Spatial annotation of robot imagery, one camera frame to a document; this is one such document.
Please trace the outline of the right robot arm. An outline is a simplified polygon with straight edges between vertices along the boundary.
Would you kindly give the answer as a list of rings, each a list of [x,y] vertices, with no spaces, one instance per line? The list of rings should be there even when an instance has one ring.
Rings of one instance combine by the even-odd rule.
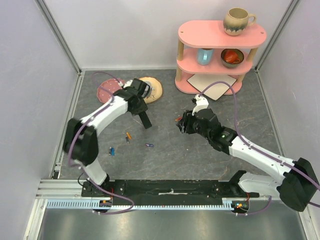
[[[235,197],[258,193],[280,198],[289,208],[303,212],[319,189],[320,184],[311,163],[292,160],[252,143],[235,130],[222,126],[209,108],[196,113],[186,110],[176,123],[181,133],[199,134],[217,151],[242,159],[264,171],[266,176],[243,172],[229,184]]]

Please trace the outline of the black remote control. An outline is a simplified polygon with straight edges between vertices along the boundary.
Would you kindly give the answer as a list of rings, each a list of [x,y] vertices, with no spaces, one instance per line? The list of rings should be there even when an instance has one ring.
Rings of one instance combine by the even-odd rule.
[[[138,115],[139,115],[139,118],[140,118],[142,125],[145,129],[149,129],[152,127],[152,123],[151,123],[151,121],[145,111],[139,113]]]

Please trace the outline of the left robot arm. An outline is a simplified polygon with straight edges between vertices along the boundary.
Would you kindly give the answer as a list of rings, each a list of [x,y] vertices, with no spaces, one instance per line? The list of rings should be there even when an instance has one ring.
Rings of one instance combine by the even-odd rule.
[[[63,151],[69,161],[81,167],[93,182],[92,191],[99,197],[110,191],[108,174],[97,160],[99,154],[98,136],[115,119],[129,112],[139,116],[145,129],[152,124],[146,113],[148,106],[145,98],[152,87],[145,81],[134,78],[127,81],[114,93],[107,91],[110,99],[93,113],[81,118],[72,118],[67,123],[63,141]]]

